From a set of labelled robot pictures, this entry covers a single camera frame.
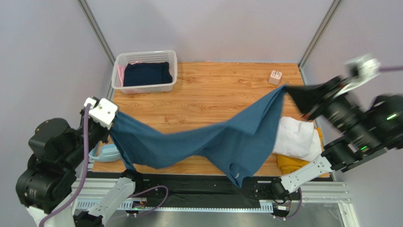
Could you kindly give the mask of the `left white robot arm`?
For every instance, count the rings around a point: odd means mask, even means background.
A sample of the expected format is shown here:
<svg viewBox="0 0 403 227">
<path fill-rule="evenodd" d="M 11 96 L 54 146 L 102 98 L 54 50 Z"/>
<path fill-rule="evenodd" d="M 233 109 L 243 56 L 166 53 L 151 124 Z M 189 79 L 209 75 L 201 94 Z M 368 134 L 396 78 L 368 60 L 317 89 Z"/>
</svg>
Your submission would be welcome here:
<svg viewBox="0 0 403 227">
<path fill-rule="evenodd" d="M 89 106 L 81 111 L 78 129 L 53 118 L 38 125 L 29 139 L 33 154 L 17 180 L 16 193 L 40 227 L 103 227 L 143 179 L 137 171 L 126 170 L 96 206 L 72 214 L 71 204 L 86 180 L 89 152 L 109 135 L 89 111 Z"/>
</svg>

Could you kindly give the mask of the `teal blue t shirt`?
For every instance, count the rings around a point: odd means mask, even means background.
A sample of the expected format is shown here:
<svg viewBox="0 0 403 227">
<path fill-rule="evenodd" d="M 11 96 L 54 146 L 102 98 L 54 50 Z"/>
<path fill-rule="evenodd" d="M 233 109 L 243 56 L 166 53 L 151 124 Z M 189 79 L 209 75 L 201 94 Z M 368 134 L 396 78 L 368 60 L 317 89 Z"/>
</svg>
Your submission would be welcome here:
<svg viewBox="0 0 403 227">
<path fill-rule="evenodd" d="M 161 169 L 201 156 L 241 187 L 273 151 L 285 94 L 281 86 L 227 121 L 170 134 L 119 112 L 110 136 L 128 169 L 136 164 Z"/>
</svg>

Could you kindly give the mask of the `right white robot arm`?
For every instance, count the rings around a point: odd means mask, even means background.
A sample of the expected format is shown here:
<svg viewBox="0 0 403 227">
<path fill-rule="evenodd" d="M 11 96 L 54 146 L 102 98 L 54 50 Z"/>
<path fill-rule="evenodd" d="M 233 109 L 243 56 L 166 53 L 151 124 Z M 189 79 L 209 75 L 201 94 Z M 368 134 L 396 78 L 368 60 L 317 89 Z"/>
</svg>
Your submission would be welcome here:
<svg viewBox="0 0 403 227">
<path fill-rule="evenodd" d="M 304 119 L 322 116 L 342 135 L 304 167 L 272 180 L 271 198 L 286 200 L 301 185 L 322 174 L 346 172 L 388 149 L 403 147 L 403 96 L 379 95 L 367 111 L 362 111 L 347 92 L 350 83 L 335 77 L 319 85 L 286 86 Z"/>
</svg>

